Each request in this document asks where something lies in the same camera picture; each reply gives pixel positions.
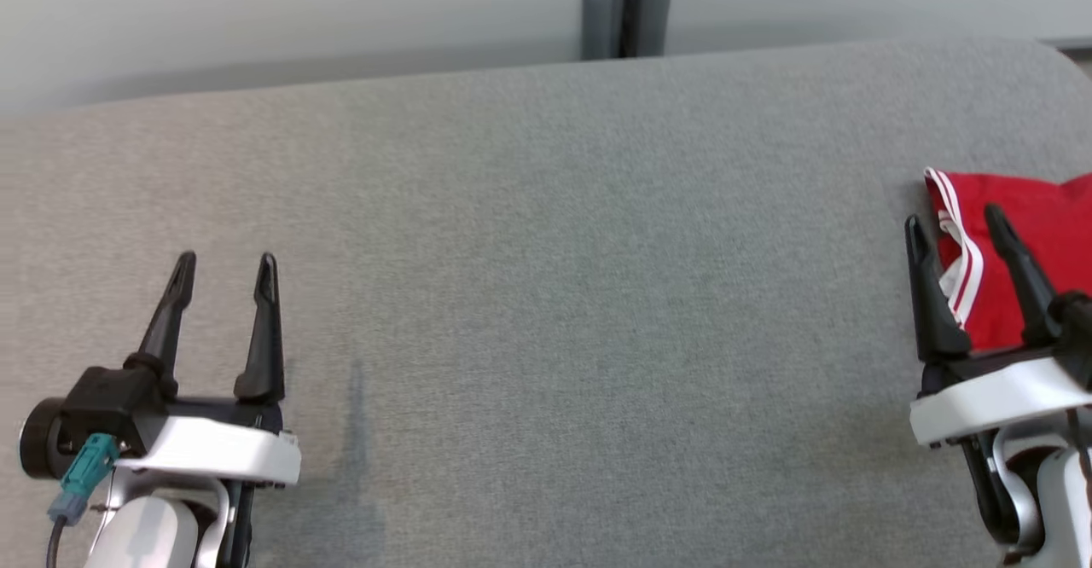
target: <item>gray table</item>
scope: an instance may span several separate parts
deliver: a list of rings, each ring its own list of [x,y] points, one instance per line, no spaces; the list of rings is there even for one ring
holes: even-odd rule
[[[280,258],[296,489],[257,566],[992,566],[914,442],[922,169],[1092,166],[1092,84],[1010,40],[418,75],[0,128],[0,546],[15,435],[199,255],[183,392],[229,394]],[[78,566],[93,519],[66,535]]]

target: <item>red cloth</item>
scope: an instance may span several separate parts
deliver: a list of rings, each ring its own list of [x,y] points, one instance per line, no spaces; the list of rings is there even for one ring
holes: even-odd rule
[[[1008,268],[989,240],[987,203],[1001,206],[1058,293],[1092,294],[1092,173],[1055,185],[928,168],[925,181],[942,232],[941,291],[975,350],[1017,346],[1023,330]]]

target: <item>teal connector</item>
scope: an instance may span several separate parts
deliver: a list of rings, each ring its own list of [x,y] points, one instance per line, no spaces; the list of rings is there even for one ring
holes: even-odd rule
[[[92,492],[114,470],[120,452],[114,437],[92,434],[61,478],[61,493],[47,511],[50,521],[64,517],[68,525],[75,525],[87,510]]]

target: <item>robotic arm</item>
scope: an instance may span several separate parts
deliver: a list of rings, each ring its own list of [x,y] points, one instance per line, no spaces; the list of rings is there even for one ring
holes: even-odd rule
[[[1023,345],[972,353],[936,279],[917,216],[906,221],[922,390],[911,404],[918,443],[963,450],[978,511],[1002,566],[1092,568],[1092,299],[1058,296],[996,205],[990,239],[1024,319]]]
[[[195,265],[193,252],[178,258],[140,348],[121,369],[87,368],[66,398],[41,401],[23,426],[23,470],[61,481],[48,511],[47,567],[56,565],[63,528],[79,522],[109,476],[86,568],[244,568],[254,492],[299,478],[299,447],[281,416],[276,260],[261,259],[250,352],[234,399],[178,397],[175,354]],[[201,499],[178,499],[178,492]]]

